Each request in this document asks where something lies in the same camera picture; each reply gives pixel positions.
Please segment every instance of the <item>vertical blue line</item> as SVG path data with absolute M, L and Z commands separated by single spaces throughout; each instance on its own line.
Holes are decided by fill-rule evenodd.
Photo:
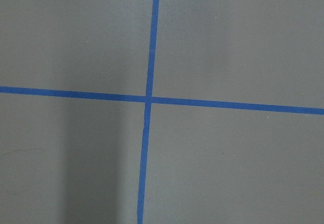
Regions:
M 137 200 L 137 224 L 143 224 L 144 215 L 144 198 L 145 198 L 145 181 L 146 181 L 146 166 L 147 152 L 151 120 L 151 98 L 153 93 L 153 78 L 154 78 L 154 63 L 155 63 L 155 48 L 157 34 L 157 19 L 158 19 L 158 3 L 159 0 L 153 0 L 152 3 L 152 18 L 151 18 L 151 34 L 150 45 L 148 52 L 147 80 L 146 80 L 146 101 L 144 108 L 144 128 L 142 137 L 140 176 L 138 185 L 138 200 Z

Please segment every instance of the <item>blue tape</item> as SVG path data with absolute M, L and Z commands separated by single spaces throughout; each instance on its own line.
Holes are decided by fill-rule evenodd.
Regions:
M 143 216 L 144 216 L 145 182 L 146 182 L 147 152 L 148 152 L 148 141 L 149 141 L 149 131 L 150 131 L 151 105 L 152 105 L 151 97 L 153 92 L 153 79 L 154 79 L 158 4 L 159 4 L 159 0 L 153 0 L 150 46 L 149 46 L 148 65 L 147 65 L 144 128 L 143 128 L 143 137 L 142 137 L 140 176 L 139 176 L 139 185 L 138 185 L 137 224 L 143 224 Z
M 0 93 L 26 94 L 26 95 L 39 95 L 39 96 L 51 96 L 51 97 L 78 98 L 78 99 L 140 102 L 140 103 L 144 103 L 146 100 L 145 96 L 101 94 L 101 93 L 61 91 L 61 90 L 51 90 L 51 89 L 10 87 L 10 86 L 0 86 Z
M 156 104 L 172 104 L 172 105 L 186 105 L 186 106 L 201 106 L 212 108 L 226 108 L 226 109 L 245 109 L 245 110 L 260 110 L 272 112 L 285 112 L 297 114 L 319 114 L 324 115 L 324 109 L 321 108 L 306 108 L 282 105 L 267 105 L 267 104 L 248 104 L 236 102 L 222 102 L 222 101 L 208 101 L 195 99 L 173 99 L 152 97 L 152 103 Z

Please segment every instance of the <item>gray floor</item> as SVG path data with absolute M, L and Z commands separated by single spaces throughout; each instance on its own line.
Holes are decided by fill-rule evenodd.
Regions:
M 0 86 L 145 95 L 152 0 L 1 0 Z M 153 95 L 324 107 L 324 0 L 160 0 Z M 0 223 L 137 222 L 144 104 L 0 94 Z M 152 106 L 144 223 L 324 220 L 324 117 Z

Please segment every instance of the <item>gray surface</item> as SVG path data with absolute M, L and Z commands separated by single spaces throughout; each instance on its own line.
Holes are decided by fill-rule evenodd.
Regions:
M 0 94 L 0 223 L 135 223 L 143 104 Z
M 144 223 L 322 223 L 323 124 L 153 105 Z
M 324 107 L 324 0 L 160 0 L 154 95 Z
M 0 1 L 0 85 L 145 94 L 152 0 Z

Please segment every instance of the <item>horizontal blue line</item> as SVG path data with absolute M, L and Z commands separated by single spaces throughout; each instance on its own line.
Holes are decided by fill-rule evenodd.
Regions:
M 201 107 L 212 107 L 212 108 L 245 109 L 245 110 L 324 115 L 324 109 L 321 108 L 306 108 L 306 107 L 267 105 L 267 104 L 248 104 L 248 103 L 208 101 L 208 100 L 195 100 L 195 99 L 173 99 L 173 98 L 160 98 L 160 97 L 152 97 L 151 101 L 152 103 L 156 103 L 156 104 L 171 104 L 171 105 L 201 106 Z
M 185 105 L 185 106 L 199 106 L 199 107 L 211 107 L 211 108 L 245 109 L 245 110 L 260 110 L 260 111 L 272 111 L 272 112 L 284 112 L 284 113 L 324 115 L 324 109 L 322 108 L 306 108 L 306 107 L 268 105 L 268 104 L 249 104 L 249 103 L 222 102 L 222 101 L 209 101 L 209 100 L 196 100 L 196 99 L 174 99 L 174 98 L 146 97 L 146 96 L 121 95 L 121 94 L 87 93 L 87 92 L 61 91 L 61 90 L 25 88 L 25 87 L 0 86 L 0 93 L 139 102 L 139 103 L 145 103 L 146 99 L 149 98 L 151 99 L 150 100 L 151 103 L 154 104 Z
M 10 86 L 0 86 L 0 93 L 40 95 L 40 96 L 78 98 L 78 99 L 97 99 L 97 100 L 111 100 L 111 101 L 125 101 L 125 102 L 140 102 L 140 103 L 144 103 L 146 100 L 145 96 L 61 91 L 61 90 L 51 90 L 51 89 L 10 87 Z

